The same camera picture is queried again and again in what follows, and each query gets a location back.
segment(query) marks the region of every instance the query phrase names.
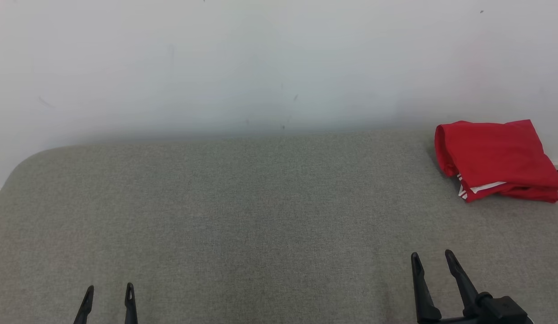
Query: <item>red fabric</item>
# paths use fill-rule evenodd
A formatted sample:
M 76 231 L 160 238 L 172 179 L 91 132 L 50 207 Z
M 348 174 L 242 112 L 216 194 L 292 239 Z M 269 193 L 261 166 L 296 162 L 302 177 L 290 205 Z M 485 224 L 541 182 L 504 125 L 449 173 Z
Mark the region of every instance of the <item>red fabric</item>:
M 439 125 L 435 152 L 447 176 L 460 174 L 470 202 L 493 193 L 558 201 L 558 172 L 545 155 L 531 121 Z M 470 187 L 507 182 L 473 193 Z

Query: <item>red folded cloth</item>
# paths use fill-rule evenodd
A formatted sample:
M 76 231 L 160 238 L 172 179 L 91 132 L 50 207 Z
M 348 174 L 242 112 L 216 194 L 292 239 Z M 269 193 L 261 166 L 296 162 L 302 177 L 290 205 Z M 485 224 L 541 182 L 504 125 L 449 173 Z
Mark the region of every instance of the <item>red folded cloth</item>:
M 447 176 L 460 180 L 467 202 L 490 194 L 558 201 L 558 172 L 531 121 L 439 125 L 435 152 Z

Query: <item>wall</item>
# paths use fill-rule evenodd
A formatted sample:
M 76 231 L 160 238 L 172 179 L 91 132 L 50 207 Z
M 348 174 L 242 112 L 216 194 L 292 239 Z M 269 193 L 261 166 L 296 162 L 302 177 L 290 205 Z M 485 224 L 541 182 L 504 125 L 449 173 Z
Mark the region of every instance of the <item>wall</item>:
M 0 0 L 0 187 L 84 142 L 530 118 L 558 0 Z

